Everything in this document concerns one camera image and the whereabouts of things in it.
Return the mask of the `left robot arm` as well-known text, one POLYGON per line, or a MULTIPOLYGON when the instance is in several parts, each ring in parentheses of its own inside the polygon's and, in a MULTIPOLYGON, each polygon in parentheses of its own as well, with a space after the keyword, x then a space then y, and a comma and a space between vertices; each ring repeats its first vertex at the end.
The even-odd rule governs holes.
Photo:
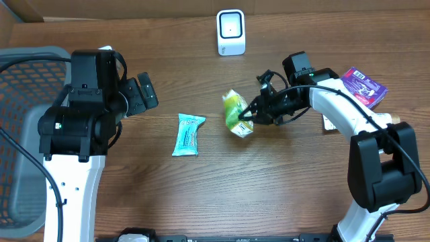
POLYGON ((60 99, 38 121, 39 152, 52 180, 46 184, 45 241, 93 241, 97 190, 108 150, 124 118, 159 102, 148 73, 129 78, 115 50, 71 55, 67 105, 60 99))

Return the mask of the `white tube with gold cap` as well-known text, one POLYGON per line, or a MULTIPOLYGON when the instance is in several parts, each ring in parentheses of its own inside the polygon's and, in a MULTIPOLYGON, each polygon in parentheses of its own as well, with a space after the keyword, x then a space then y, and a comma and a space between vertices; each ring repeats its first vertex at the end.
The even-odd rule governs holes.
MULTIPOLYGON (((372 115, 372 118, 382 120, 384 123, 393 123, 393 124, 400 123, 400 117, 396 114, 375 113, 372 115)), ((337 129, 335 125, 326 116, 322 116, 322 120, 323 120, 323 128, 325 130, 331 131, 331 130, 337 129)))

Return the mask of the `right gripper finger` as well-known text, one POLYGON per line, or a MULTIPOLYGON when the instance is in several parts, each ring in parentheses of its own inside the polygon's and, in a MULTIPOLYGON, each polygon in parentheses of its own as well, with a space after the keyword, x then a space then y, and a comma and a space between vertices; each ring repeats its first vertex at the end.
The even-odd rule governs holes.
POLYGON ((265 124, 265 116, 261 116, 257 113, 249 114, 248 116, 246 114, 239 114, 238 119, 240 121, 250 121, 255 124, 265 124))
POLYGON ((261 95, 258 95, 240 114, 239 116, 254 116, 259 112, 264 105, 264 100, 261 95))

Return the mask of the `green juice pouch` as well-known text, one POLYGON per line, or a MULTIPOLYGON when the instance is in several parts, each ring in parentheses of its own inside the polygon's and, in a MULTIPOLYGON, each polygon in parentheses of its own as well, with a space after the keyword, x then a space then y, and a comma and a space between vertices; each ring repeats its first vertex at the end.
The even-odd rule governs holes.
POLYGON ((222 96, 226 126, 235 135, 245 138, 253 133, 253 122, 239 120, 239 115, 248 107, 245 99, 235 90, 230 89, 222 96))

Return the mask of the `red purple snack packet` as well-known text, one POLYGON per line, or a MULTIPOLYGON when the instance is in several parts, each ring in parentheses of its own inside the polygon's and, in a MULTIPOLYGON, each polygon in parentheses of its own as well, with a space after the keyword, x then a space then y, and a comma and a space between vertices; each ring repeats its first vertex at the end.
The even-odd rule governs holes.
POLYGON ((355 67, 345 72, 341 80, 346 89, 369 109, 378 105, 388 93, 385 86, 373 81, 355 67))

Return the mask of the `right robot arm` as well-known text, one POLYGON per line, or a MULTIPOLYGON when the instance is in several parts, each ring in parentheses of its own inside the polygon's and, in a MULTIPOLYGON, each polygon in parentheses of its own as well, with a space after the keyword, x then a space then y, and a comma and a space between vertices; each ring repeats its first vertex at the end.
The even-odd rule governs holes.
POLYGON ((285 89, 271 85, 274 72, 258 76, 260 94, 239 120, 282 125, 285 115, 297 119, 313 109, 332 122, 349 142, 347 183, 353 201, 347 214, 323 237, 325 241, 377 241, 377 230, 391 214, 416 214, 429 208, 400 209, 429 189, 420 168, 415 131, 406 122, 385 121, 362 104, 332 69, 315 70, 307 54, 297 52, 282 62, 285 89))

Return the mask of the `teal snack packet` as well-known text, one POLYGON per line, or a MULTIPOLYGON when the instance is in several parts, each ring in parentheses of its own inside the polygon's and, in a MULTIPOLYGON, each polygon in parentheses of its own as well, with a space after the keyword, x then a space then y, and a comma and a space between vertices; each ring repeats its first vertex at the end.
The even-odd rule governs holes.
POLYGON ((205 117, 178 114, 178 133, 173 157, 198 155, 198 128, 206 121, 205 117))

